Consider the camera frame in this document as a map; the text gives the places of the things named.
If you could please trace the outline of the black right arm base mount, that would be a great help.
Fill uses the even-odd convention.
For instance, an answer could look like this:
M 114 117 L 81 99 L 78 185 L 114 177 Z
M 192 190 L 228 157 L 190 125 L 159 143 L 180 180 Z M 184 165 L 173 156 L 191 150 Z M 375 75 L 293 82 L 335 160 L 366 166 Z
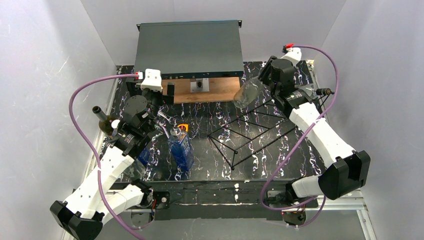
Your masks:
M 270 208 L 283 208 L 299 204 L 298 201 L 287 199 L 283 191 L 270 190 L 266 193 L 264 203 Z M 297 208 L 291 208 L 281 212 L 282 220 L 290 226 L 300 226 L 306 222 L 307 215 L 305 213 L 306 206 L 302 205 Z

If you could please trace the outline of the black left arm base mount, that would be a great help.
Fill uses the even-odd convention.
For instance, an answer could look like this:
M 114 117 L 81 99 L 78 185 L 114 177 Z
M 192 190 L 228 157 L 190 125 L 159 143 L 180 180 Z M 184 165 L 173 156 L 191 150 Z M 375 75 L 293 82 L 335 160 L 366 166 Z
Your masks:
M 168 191 L 152 191 L 147 194 L 145 206 L 150 209 L 168 209 L 171 194 Z

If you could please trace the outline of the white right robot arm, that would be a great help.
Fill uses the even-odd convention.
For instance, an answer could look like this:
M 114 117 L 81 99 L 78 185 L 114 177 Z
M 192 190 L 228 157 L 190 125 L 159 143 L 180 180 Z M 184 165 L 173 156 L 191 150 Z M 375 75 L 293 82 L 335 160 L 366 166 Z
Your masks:
M 312 98 L 295 86 L 295 71 L 290 60 L 272 56 L 258 79 L 270 88 L 275 106 L 303 131 L 326 169 L 320 175 L 287 183 L 282 199 L 287 204 L 317 195 L 336 200 L 366 184 L 371 158 L 366 151 L 356 151 L 347 144 L 320 116 Z

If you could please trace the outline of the clear round glass bottle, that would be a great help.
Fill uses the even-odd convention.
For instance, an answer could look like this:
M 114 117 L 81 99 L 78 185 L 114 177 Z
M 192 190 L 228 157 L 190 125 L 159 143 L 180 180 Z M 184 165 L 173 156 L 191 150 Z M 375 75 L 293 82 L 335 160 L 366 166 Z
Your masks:
M 233 97 L 234 105 L 239 109 L 246 108 L 250 103 L 258 98 L 263 89 L 264 84 L 258 76 L 247 80 L 235 93 Z

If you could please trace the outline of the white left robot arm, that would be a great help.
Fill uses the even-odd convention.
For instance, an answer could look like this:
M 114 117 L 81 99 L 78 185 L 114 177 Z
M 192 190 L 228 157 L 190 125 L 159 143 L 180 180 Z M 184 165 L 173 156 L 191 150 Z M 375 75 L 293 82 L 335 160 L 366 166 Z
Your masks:
M 82 184 L 50 207 L 57 223 L 77 240 L 94 240 L 108 221 L 132 207 L 154 211 L 168 205 L 168 192 L 155 192 L 137 175 L 124 189 L 108 194 L 122 173 L 142 166 L 141 157 L 151 140 L 149 133 L 155 130 L 154 118 L 160 106 L 174 101 L 174 90 L 164 93 L 160 81 L 145 80 L 135 85 L 138 91 L 127 100 L 122 119 L 105 114 L 99 106 L 92 108 L 109 145 Z

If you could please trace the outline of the black wire wine rack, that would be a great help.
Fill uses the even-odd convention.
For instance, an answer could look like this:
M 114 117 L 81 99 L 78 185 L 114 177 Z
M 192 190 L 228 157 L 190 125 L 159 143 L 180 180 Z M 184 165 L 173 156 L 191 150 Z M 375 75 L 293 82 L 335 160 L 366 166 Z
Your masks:
M 253 156 L 270 154 L 268 148 L 282 145 L 288 149 L 291 134 L 299 138 L 302 132 L 268 97 L 242 110 L 207 137 L 233 171 Z

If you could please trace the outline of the clear square bottle black cap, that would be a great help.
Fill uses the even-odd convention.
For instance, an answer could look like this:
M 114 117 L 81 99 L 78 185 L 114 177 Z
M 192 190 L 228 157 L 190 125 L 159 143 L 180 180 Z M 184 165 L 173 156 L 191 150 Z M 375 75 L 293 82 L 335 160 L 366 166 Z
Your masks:
M 333 95 L 334 92 L 330 88 L 316 88 L 313 84 L 308 84 L 304 91 L 311 97 L 316 98 L 319 96 Z

